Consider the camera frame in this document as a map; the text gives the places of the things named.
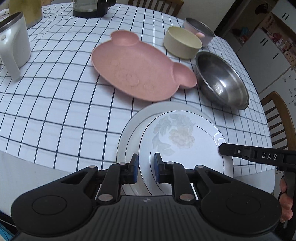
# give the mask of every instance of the ribbed black surface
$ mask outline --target ribbed black surface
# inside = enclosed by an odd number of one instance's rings
[[[234,237],[221,233],[208,225],[195,207],[178,204],[172,196],[122,196],[117,204],[100,207],[87,225],[71,234],[40,238],[21,233],[14,239],[14,241],[37,240],[273,241],[279,239],[272,233],[252,238]]]

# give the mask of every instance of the dining table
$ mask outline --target dining table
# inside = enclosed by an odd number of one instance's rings
[[[12,80],[0,67],[0,210],[20,194],[90,165],[116,163],[120,135],[128,121],[152,102],[133,98],[108,83],[91,63],[92,50],[116,30],[140,40],[195,73],[194,59],[182,60],[163,46],[167,28],[183,20],[141,7],[115,4],[102,18],[77,18],[72,3],[42,7],[43,18],[28,29],[29,61]],[[8,16],[8,9],[0,18]],[[191,105],[206,114],[231,144],[272,148],[257,91],[229,44],[215,36],[200,51],[223,58],[239,74],[249,107],[237,110],[209,101],[198,89],[179,89],[167,101]],[[234,178],[267,192],[274,189],[274,166],[233,158]]]

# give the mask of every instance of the white mug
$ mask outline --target white mug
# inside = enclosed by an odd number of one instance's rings
[[[22,67],[31,56],[24,14],[14,13],[0,22],[0,56],[11,78],[20,77]]]

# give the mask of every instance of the tablecloth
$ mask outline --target tablecloth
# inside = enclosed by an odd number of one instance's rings
[[[13,81],[0,68],[0,150],[50,168],[75,172],[89,165],[108,168],[116,162],[120,135],[127,122],[150,102],[127,96],[94,70],[90,53],[118,29],[139,38],[196,72],[194,60],[180,60],[166,51],[169,26],[183,21],[149,9],[116,4],[103,18],[72,14],[72,3],[42,8],[43,19],[28,30],[31,57]],[[8,10],[0,18],[8,15]],[[258,94],[229,44],[215,37],[209,51],[226,60],[240,75],[250,95],[249,107],[235,110],[208,101],[197,89],[178,90],[169,100],[190,104],[207,114],[227,142],[272,147]],[[234,158],[234,176],[273,166]]]

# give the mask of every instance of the grid pattern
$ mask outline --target grid pattern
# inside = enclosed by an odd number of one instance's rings
[[[8,10],[0,13],[0,18]],[[13,81],[0,68],[0,150],[19,158],[74,172],[89,165],[108,168],[116,161],[123,128],[151,102],[134,99],[106,82],[92,67],[90,53],[118,29],[139,38],[196,72],[194,60],[166,51],[169,26],[182,20],[149,9],[116,4],[103,18],[72,15],[72,3],[43,7],[43,19],[28,30],[31,57]],[[249,107],[235,110],[208,101],[197,88],[178,90],[170,100],[195,106],[207,114],[229,143],[272,147],[266,118],[245,68],[229,46],[215,37],[209,51],[225,59],[241,76],[250,95]],[[274,167],[234,158],[234,176]]]

